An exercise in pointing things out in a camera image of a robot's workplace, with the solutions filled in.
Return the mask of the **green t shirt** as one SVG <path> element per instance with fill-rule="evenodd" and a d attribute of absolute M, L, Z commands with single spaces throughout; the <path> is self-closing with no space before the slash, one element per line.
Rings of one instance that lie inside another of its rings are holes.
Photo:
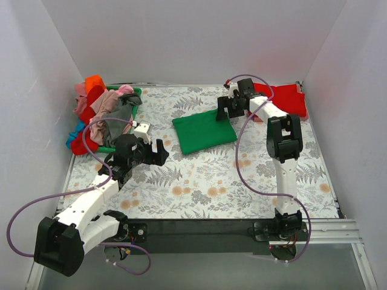
<path fill-rule="evenodd" d="M 184 155 L 237 140 L 230 120 L 226 117 L 216 121 L 216 115 L 217 110 L 214 109 L 172 120 Z"/>

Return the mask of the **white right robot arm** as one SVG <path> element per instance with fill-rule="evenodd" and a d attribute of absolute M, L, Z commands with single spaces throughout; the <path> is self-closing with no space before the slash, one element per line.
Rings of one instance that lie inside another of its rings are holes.
<path fill-rule="evenodd" d="M 267 126 L 266 148 L 275 166 L 275 216 L 254 222 L 253 236 L 257 241 L 295 237 L 303 224 L 296 181 L 296 168 L 303 149 L 300 118 L 279 109 L 272 102 L 272 96 L 258 93 L 252 79 L 242 79 L 235 85 L 227 80 L 224 87 L 229 94 L 218 98 L 216 120 L 240 117 L 246 111 L 257 115 Z"/>

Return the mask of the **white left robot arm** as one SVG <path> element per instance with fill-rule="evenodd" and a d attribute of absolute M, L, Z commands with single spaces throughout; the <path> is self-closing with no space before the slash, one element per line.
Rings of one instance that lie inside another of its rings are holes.
<path fill-rule="evenodd" d="M 85 254 L 108 241 L 113 247 L 130 250 L 135 245 L 135 228 L 116 210 L 100 209 L 115 196 L 141 164 L 163 166 L 169 157 L 163 141 L 146 142 L 134 134 L 119 136 L 115 151 L 91 184 L 67 209 L 53 218 L 43 218 L 37 228 L 34 261 L 67 277 L 80 267 Z"/>

